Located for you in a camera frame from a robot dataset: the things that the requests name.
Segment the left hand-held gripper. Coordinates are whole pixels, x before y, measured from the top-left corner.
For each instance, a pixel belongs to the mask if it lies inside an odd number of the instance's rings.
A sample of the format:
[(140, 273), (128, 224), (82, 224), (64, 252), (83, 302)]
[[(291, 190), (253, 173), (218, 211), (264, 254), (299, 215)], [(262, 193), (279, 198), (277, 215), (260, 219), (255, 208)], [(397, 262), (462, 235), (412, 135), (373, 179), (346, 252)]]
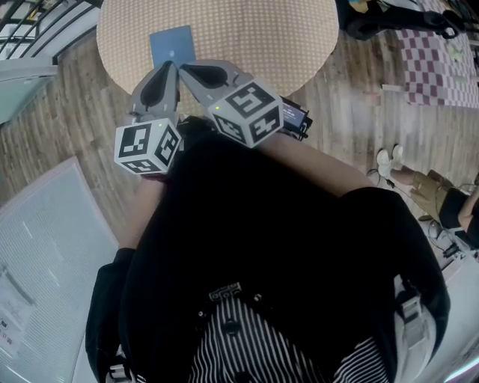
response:
[(168, 173), (180, 146), (178, 70), (172, 61), (152, 69), (135, 87), (125, 123), (115, 131), (114, 161), (136, 175)]

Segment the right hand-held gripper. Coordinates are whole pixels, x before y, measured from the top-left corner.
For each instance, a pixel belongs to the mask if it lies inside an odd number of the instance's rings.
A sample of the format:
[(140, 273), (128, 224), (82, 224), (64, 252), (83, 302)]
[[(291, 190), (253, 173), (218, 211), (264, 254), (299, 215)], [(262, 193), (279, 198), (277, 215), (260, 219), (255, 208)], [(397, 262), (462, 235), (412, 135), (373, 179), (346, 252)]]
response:
[(224, 60), (183, 64), (179, 75), (223, 136), (254, 148), (284, 127), (282, 98), (264, 80)]

